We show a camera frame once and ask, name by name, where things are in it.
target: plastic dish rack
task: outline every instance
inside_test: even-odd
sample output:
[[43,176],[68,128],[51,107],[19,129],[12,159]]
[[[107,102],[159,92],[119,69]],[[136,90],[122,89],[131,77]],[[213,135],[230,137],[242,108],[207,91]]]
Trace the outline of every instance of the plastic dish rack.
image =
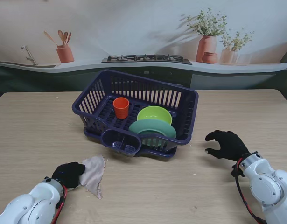
[[[129,115],[115,116],[113,101],[118,97],[129,100]],[[74,102],[72,109],[84,123],[84,134],[101,140],[102,144],[128,156],[144,154],[172,157],[177,145],[190,142],[196,115],[196,91],[113,70],[103,70]],[[135,134],[129,126],[147,106],[157,105],[172,115],[176,138],[160,134]]]

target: white wall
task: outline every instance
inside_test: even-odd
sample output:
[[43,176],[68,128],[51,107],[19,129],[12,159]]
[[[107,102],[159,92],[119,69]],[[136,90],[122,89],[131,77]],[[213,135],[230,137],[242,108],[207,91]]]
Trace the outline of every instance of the white wall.
[[39,64],[59,62],[43,33],[60,44],[59,29],[72,32],[78,61],[154,53],[194,60],[200,37],[186,31],[185,17],[207,7],[225,12],[229,28],[255,31],[240,51],[253,63],[279,62],[287,51],[287,0],[0,0],[0,61],[31,63],[27,45]]

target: black glove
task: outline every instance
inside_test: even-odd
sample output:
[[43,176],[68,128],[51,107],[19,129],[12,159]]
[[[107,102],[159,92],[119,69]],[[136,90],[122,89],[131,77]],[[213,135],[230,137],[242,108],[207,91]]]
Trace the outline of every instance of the black glove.
[[60,181],[66,188],[76,188],[79,185],[79,176],[85,171],[85,165],[77,162],[66,163],[57,167],[52,179]]
[[221,149],[215,150],[207,148],[205,151],[218,159],[239,160],[243,156],[250,154],[242,140],[233,132],[223,132],[216,130],[205,137],[206,141],[215,140],[219,142]]

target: green bowl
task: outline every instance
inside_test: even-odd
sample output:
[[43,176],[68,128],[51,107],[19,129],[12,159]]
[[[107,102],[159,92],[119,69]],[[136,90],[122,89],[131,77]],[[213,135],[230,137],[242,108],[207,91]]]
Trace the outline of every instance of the green bowl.
[[142,109],[137,115],[137,120],[143,119],[161,120],[170,125],[172,123],[171,114],[168,112],[168,110],[160,106],[148,106]]

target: red cable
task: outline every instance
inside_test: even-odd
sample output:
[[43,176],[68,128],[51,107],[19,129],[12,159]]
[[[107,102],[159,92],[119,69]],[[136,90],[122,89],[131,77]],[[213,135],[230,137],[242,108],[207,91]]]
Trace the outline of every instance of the red cable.
[[[241,158],[241,159],[238,160],[237,170],[239,169],[239,166],[240,166],[242,160],[243,160],[243,158]],[[244,200],[244,203],[245,203],[246,200],[245,200],[245,197],[244,197],[243,193],[242,193],[242,197],[243,197],[243,200]],[[251,211],[251,209],[250,209],[250,207],[249,207],[249,205],[248,205],[247,203],[246,203],[246,207],[247,207],[248,211],[250,212],[250,214],[254,216],[254,213]]]
[[58,209],[56,215],[54,216],[54,218],[53,218],[51,224],[55,224],[55,223],[56,223],[56,221],[57,221],[57,219],[58,219],[58,216],[59,216],[61,210],[63,209],[64,201],[65,201],[65,198],[67,197],[67,188],[63,185],[63,189],[64,189],[64,195],[63,195],[63,199],[64,199],[64,200],[63,200],[63,202],[61,203],[61,205],[60,205],[60,207],[59,207],[59,209]]

